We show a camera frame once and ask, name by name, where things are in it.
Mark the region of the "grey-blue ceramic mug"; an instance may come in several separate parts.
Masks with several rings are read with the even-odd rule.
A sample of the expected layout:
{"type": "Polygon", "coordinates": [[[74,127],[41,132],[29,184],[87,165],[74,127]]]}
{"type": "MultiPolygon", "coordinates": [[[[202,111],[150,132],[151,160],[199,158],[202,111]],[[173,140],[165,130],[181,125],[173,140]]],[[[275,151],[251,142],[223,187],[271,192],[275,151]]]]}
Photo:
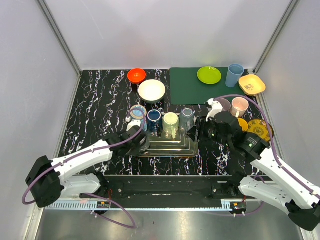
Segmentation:
{"type": "Polygon", "coordinates": [[[179,128],[188,132],[195,125],[195,114],[192,109],[184,108],[179,115],[179,128]]]}

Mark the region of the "light green mug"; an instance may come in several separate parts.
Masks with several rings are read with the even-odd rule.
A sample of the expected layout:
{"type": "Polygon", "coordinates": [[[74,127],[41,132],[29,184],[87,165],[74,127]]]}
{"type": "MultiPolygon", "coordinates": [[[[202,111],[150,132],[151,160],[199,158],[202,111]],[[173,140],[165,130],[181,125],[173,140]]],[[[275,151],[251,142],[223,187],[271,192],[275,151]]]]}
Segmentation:
{"type": "Polygon", "coordinates": [[[171,135],[173,139],[176,138],[179,129],[179,117],[176,113],[168,112],[163,116],[163,130],[171,135]]]}

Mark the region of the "dark blue mug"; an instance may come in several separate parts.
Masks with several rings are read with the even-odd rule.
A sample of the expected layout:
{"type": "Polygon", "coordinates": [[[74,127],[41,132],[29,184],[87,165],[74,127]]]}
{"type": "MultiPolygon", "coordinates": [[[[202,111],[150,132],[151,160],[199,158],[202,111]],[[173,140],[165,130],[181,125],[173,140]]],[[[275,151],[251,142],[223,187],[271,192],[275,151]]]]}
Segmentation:
{"type": "Polygon", "coordinates": [[[154,136],[160,137],[162,132],[162,114],[152,109],[147,113],[147,129],[154,136]]]}

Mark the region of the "blue mug yellow inside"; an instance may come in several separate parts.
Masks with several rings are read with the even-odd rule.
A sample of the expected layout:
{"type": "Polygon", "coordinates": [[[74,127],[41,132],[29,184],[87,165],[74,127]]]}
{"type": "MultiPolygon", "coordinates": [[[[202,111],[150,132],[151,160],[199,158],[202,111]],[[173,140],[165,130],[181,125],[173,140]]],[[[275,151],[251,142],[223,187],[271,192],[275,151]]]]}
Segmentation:
{"type": "Polygon", "coordinates": [[[147,117],[147,110],[144,106],[141,105],[134,105],[131,107],[130,116],[132,119],[141,120],[144,123],[142,130],[144,132],[148,131],[147,121],[144,121],[144,117],[147,117]]]}

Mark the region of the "translucent purple cup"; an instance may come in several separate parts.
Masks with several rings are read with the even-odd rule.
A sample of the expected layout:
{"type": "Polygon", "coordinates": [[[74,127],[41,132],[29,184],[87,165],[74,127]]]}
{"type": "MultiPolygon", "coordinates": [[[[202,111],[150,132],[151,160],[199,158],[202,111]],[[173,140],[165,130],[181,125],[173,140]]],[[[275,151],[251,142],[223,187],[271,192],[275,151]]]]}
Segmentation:
{"type": "Polygon", "coordinates": [[[223,112],[228,112],[231,109],[231,103],[227,99],[221,98],[218,102],[222,105],[223,112]]]}

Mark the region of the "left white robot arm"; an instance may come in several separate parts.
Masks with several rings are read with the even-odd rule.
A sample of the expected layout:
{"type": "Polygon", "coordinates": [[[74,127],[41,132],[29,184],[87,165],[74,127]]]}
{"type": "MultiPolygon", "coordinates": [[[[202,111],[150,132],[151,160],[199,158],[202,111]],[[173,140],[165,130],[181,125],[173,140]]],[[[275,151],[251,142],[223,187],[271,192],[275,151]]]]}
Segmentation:
{"type": "Polygon", "coordinates": [[[138,156],[147,143],[147,133],[135,125],[128,131],[105,135],[91,146],[67,156],[49,159],[39,157],[25,182],[28,186],[22,203],[35,203],[45,208],[56,202],[71,188],[69,179],[96,164],[108,162],[113,157],[138,156]]]}

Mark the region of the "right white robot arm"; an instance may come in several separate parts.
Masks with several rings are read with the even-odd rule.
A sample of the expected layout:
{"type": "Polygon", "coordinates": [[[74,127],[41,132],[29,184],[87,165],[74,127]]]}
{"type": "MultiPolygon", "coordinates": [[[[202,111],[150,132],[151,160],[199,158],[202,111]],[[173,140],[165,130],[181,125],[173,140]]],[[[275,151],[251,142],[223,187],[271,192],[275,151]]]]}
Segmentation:
{"type": "Polygon", "coordinates": [[[300,228],[312,232],[320,223],[320,188],[306,180],[280,159],[272,146],[260,136],[243,131],[229,112],[214,117],[199,117],[187,131],[194,142],[217,142],[229,147],[230,155],[265,173],[277,187],[258,183],[243,173],[236,173],[227,185],[228,195],[256,198],[288,215],[300,228]]]}

